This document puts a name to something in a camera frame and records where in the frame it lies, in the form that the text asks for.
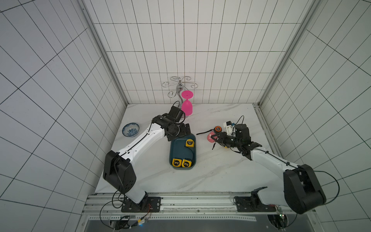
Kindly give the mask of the black orange tape measure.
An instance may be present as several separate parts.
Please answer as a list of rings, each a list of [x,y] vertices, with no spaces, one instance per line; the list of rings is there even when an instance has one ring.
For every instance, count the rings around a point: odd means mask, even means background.
[[[205,134],[205,133],[211,133],[211,132],[213,132],[214,134],[222,132],[222,128],[220,126],[215,126],[213,129],[210,129],[210,130],[205,131],[205,132],[197,133],[197,135]]]

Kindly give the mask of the pink tape measure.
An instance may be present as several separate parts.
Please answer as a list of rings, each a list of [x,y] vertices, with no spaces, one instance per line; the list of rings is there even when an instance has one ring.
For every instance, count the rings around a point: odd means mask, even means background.
[[[215,135],[215,132],[213,130],[211,130],[210,133],[207,135],[207,140],[210,143],[214,143],[215,142],[215,140],[212,138],[213,135]]]

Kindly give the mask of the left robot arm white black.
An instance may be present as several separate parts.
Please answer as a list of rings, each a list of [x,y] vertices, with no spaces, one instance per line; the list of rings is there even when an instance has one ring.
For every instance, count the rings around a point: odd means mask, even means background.
[[[146,204],[147,192],[136,184],[135,163],[157,141],[166,137],[168,141],[191,134],[185,124],[185,113],[179,116],[163,114],[154,117],[151,124],[133,142],[119,151],[109,151],[105,156],[102,178],[134,204]]]

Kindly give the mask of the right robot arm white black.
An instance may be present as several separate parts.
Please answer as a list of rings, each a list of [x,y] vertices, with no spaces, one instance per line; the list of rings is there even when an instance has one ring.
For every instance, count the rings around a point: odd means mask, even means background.
[[[259,187],[251,192],[250,206],[259,210],[264,206],[287,206],[297,214],[304,214],[327,203],[326,195],[315,171],[309,165],[297,165],[271,154],[250,138],[230,136],[226,132],[211,135],[211,139],[226,148],[237,148],[251,161],[259,163],[280,178],[281,187]]]

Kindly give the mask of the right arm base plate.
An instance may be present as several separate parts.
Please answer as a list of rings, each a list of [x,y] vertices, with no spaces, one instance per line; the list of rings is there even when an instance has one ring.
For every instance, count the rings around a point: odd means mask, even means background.
[[[275,212],[275,206],[262,204],[259,200],[253,197],[235,196],[233,202],[237,207],[238,212]]]

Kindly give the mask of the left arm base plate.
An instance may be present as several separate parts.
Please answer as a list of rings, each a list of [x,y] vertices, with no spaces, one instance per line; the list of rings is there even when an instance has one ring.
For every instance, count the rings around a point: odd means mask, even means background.
[[[121,208],[122,213],[157,213],[160,211],[161,197],[145,196],[140,203],[135,203],[128,197],[124,200],[124,205]]]

